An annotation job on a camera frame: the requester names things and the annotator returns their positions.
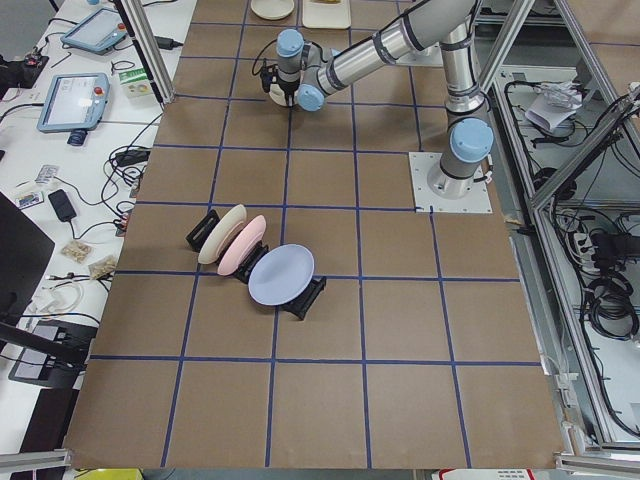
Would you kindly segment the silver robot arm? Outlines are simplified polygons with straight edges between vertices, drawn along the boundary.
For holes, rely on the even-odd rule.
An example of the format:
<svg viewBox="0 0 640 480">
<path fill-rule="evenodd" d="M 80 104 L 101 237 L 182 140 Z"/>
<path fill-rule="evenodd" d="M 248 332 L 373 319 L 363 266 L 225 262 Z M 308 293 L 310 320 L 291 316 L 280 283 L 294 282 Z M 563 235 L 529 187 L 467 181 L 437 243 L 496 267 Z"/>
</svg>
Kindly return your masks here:
<svg viewBox="0 0 640 480">
<path fill-rule="evenodd" d="M 286 29 L 275 41 L 276 63 L 263 63 L 257 74 L 265 92 L 279 87 L 286 106 L 315 112 L 329 96 L 382 67 L 438 48 L 447 87 L 448 144 L 429 171 L 428 185 L 441 198 L 461 199 L 494 143 L 489 104 L 476 75 L 474 21 L 479 10 L 477 1 L 420 1 L 339 53 Z"/>
</svg>

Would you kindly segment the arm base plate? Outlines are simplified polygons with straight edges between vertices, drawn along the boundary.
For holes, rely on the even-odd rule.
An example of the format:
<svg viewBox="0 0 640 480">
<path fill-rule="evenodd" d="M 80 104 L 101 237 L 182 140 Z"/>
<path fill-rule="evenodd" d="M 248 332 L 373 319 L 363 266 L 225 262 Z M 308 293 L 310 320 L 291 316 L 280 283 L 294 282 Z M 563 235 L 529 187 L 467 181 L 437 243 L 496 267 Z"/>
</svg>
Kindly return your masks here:
<svg viewBox="0 0 640 480">
<path fill-rule="evenodd" d="M 474 176 L 448 177 L 440 165 L 439 152 L 409 152 L 409 171 L 417 213 L 492 214 L 486 179 L 480 165 Z"/>
</svg>

